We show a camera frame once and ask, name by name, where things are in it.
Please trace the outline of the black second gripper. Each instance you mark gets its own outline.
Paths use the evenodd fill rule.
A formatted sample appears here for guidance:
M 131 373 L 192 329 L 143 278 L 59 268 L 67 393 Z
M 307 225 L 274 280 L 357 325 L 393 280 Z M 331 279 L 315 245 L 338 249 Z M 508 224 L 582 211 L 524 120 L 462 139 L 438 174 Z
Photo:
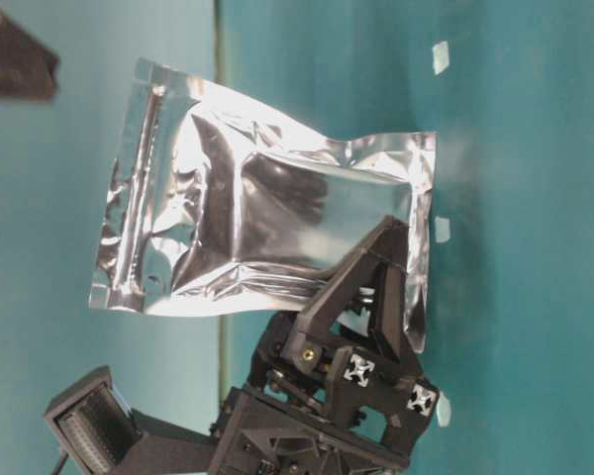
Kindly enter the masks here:
M 409 467 L 439 390 L 423 378 L 404 331 L 408 227 L 386 216 L 376 230 L 369 251 L 353 252 L 297 316 L 271 317 L 246 383 L 231 389 L 211 428 L 218 445 L 209 473 L 384 474 Z M 370 279 L 368 334 L 379 354 L 331 333 Z M 336 352 L 308 376 L 281 351 L 296 368 L 315 368 Z

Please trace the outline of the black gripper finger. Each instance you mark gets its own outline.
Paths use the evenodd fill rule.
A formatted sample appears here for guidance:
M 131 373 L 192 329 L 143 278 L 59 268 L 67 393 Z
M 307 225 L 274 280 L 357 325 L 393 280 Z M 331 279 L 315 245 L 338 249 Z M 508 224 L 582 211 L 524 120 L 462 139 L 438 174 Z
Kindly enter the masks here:
M 59 56 L 0 9 L 0 99 L 50 101 Z

